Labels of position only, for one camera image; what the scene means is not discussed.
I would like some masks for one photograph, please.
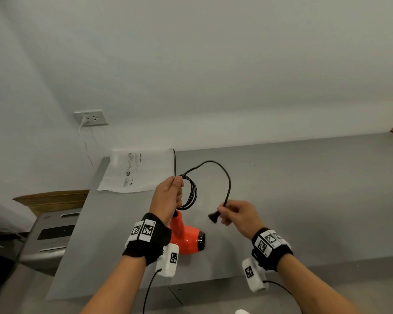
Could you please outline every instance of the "black wrist strap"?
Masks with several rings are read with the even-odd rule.
[[[291,246],[274,230],[260,229],[252,238],[252,256],[265,270],[277,271],[278,262],[291,251]]]
[[[145,257],[147,265],[163,254],[163,247],[170,242],[172,231],[154,214],[147,213],[136,222],[122,255]]]

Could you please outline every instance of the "outlet plate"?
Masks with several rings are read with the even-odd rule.
[[[87,122],[83,124],[83,126],[101,126],[103,124],[108,124],[103,115],[103,110],[101,109],[74,111],[73,114],[79,124],[82,123],[83,118],[87,119]]]

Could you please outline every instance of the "gray table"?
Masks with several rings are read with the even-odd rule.
[[[230,198],[256,205],[266,225],[285,237],[307,266],[393,257],[392,133],[177,152],[177,174],[207,159],[228,170]],[[108,163],[109,158],[102,160],[91,182],[48,299],[93,295],[120,259],[132,226],[148,211],[153,191],[96,190]],[[152,298],[162,305],[155,307],[180,305],[176,297],[182,303],[198,299],[177,288],[190,283],[196,284],[193,289],[206,288],[215,279],[238,278],[215,281],[214,287],[248,290],[241,286],[246,284],[241,262],[250,256],[250,242],[234,227],[213,224],[207,217],[224,200],[224,172],[208,163],[189,176],[198,187],[198,199],[183,212],[183,221],[206,233],[206,248],[180,256],[173,278],[157,276],[152,289],[160,288]],[[184,196],[188,191],[186,184]],[[142,288],[154,267],[147,268]]]

